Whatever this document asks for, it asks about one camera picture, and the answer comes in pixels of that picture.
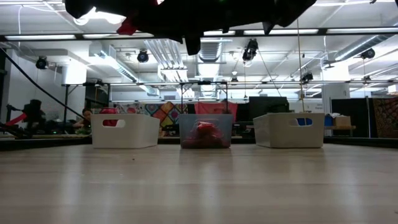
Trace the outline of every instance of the ceiling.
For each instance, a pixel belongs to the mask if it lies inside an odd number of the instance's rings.
[[[69,34],[69,33],[103,33],[114,32],[119,24],[108,23],[106,19],[90,19],[84,25],[79,26],[74,23],[73,18],[65,12],[65,7],[60,1],[49,1],[45,5],[41,1],[13,1],[0,0],[0,34]],[[318,0],[315,6],[312,6],[298,20],[288,28],[320,28],[320,27],[382,27],[387,21],[398,16],[398,8],[395,2],[378,0],[375,4],[353,4],[338,5],[347,2],[366,2],[363,0]],[[246,26],[232,27],[234,29],[262,29],[261,24],[249,24]],[[300,73],[295,73],[300,65],[304,65],[311,60],[319,63],[308,68],[314,74],[314,79],[321,79],[320,58],[314,59],[317,55],[325,51],[333,54],[349,44],[362,38],[361,35],[336,35],[336,36],[302,36],[300,40],[297,37],[258,37],[259,50],[254,57],[250,67],[243,67],[241,53],[248,44],[249,37],[225,37],[229,42],[223,43],[222,59],[220,62],[219,77],[215,80],[230,81],[232,72],[236,71],[239,81],[247,82],[269,81],[270,76],[276,81],[291,80]],[[161,82],[158,76],[158,62],[149,52],[149,61],[139,63],[136,59],[140,49],[145,49],[144,40],[102,40],[102,45],[112,45],[116,51],[118,60],[124,62],[128,69],[137,74],[142,82]],[[63,42],[23,42],[23,47],[30,49],[67,49],[76,55],[87,60],[92,69],[88,72],[89,78],[102,78],[108,82],[121,82],[121,75],[107,65],[100,65],[94,57],[87,54],[88,46],[92,41],[63,41]],[[373,47],[376,57],[392,52],[397,48],[398,37],[394,36],[387,41]],[[185,45],[178,44],[180,55],[184,65],[187,67],[187,77],[189,80],[198,77],[197,56],[188,56]],[[349,63],[349,74],[351,79],[361,79],[364,74],[377,70],[382,70],[389,66],[395,66],[397,63],[398,52],[393,52],[377,60],[368,62],[360,58],[351,58]],[[377,79],[390,79],[398,77],[398,72],[386,73]],[[380,84],[374,86],[374,91],[382,92],[388,85]],[[361,88],[362,84],[352,84],[351,88]],[[273,85],[237,85],[231,88],[274,88]],[[285,85],[283,88],[297,89],[298,85]],[[137,87],[115,88],[119,91],[142,91]]]

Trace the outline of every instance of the white storage bin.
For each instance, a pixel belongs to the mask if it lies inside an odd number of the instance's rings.
[[[306,126],[300,126],[298,119]],[[254,118],[256,144],[274,148],[319,148],[323,146],[323,113],[274,113]]]
[[[105,120],[117,120],[115,127]],[[156,146],[160,120],[144,114],[93,114],[91,129],[94,148],[137,149]]]

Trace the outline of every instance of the wooden floor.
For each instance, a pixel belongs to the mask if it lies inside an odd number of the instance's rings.
[[[398,223],[398,151],[0,152],[0,223]]]

